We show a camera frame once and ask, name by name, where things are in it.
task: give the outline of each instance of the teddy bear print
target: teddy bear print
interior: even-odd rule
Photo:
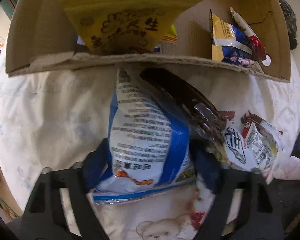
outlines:
[[[143,240],[188,240],[178,235],[185,226],[190,225],[190,216],[184,214],[175,219],[142,222],[137,226],[137,233]]]

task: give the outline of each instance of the cardboard box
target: cardboard box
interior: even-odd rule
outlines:
[[[250,24],[271,57],[264,74],[211,60],[209,11],[235,24],[229,8]],[[76,45],[77,34],[57,0],[19,0],[7,41],[6,72],[10,76],[78,69],[117,62],[155,62],[219,67],[280,82],[290,82],[287,26],[278,0],[204,0],[175,22],[178,41],[165,43],[159,54],[91,55]]]

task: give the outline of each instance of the dark chocolate wrapper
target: dark chocolate wrapper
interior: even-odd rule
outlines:
[[[226,119],[215,106],[196,88],[164,68],[147,68],[140,77],[176,103],[186,115],[212,140],[222,144],[221,134],[226,128]]]

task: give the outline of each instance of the white bedding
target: white bedding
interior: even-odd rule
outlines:
[[[258,114],[286,140],[282,163],[300,130],[300,76],[291,55],[291,83],[229,70],[168,66],[201,91],[218,110]],[[8,78],[0,57],[0,166],[21,209],[42,168],[70,167],[107,136],[116,68],[95,67]]]

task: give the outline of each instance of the blue and white snack bag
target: blue and white snack bag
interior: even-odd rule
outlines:
[[[122,69],[112,98],[108,167],[95,201],[126,200],[194,180],[189,128],[145,95]]]

